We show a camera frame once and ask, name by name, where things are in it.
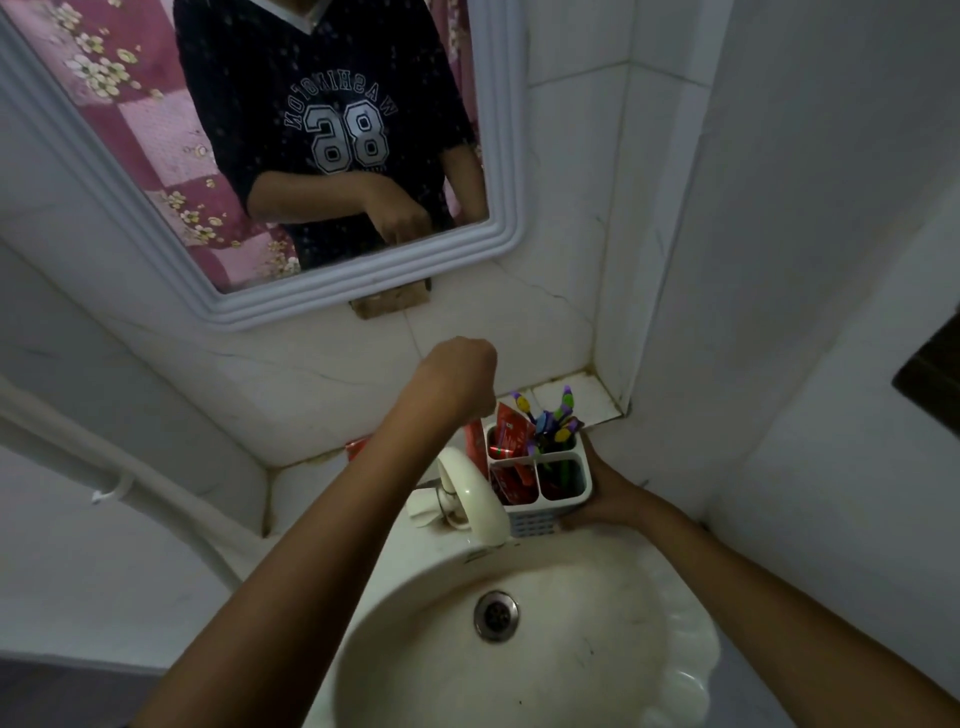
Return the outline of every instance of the sink basin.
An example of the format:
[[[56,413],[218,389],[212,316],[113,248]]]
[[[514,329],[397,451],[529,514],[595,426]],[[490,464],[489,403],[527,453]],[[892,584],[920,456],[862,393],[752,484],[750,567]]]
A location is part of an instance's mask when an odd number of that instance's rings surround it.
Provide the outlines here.
[[[494,591],[519,612],[500,643],[474,623]],[[718,658],[658,551],[578,531],[462,554],[386,595],[343,647],[333,713],[337,728],[700,725]]]

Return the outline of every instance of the black t-shirt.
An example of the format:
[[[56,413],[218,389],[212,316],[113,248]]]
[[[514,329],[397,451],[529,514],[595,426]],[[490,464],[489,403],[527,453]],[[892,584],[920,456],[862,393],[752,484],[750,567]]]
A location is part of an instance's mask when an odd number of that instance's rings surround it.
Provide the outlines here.
[[[439,154],[473,142],[423,0],[334,0],[308,35],[250,0],[175,0],[180,63],[244,208],[263,172],[368,170],[452,227]],[[284,226],[301,268],[383,245],[366,215]]]

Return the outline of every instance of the person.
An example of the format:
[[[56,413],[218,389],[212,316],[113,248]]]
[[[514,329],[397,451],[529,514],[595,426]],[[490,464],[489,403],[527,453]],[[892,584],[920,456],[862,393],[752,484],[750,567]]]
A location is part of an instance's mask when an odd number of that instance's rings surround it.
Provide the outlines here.
[[[423,0],[175,0],[220,171],[301,269],[487,218],[473,128]]]
[[[458,427],[493,412],[496,351],[439,344],[367,446],[163,676],[132,728],[302,724],[380,549]],[[960,726],[960,703],[809,596],[626,480],[587,437],[595,495],[565,524],[634,528],[802,726]]]

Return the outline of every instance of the floral curtain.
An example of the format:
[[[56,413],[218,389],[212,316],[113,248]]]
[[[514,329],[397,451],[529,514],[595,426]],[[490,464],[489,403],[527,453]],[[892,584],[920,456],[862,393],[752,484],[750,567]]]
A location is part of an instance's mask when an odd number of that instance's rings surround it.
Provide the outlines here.
[[[173,0],[0,6],[218,290],[300,270],[283,229],[247,217],[217,170],[180,70]],[[466,9],[434,0],[431,10],[475,122]]]

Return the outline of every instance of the drain strainer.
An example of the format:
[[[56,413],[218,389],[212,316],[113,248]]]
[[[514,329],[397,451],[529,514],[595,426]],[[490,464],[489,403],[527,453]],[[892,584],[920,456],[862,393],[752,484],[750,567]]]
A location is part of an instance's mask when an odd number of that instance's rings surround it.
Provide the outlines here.
[[[506,642],[514,635],[519,621],[520,609],[505,592],[487,592],[473,609],[473,626],[485,642]]]

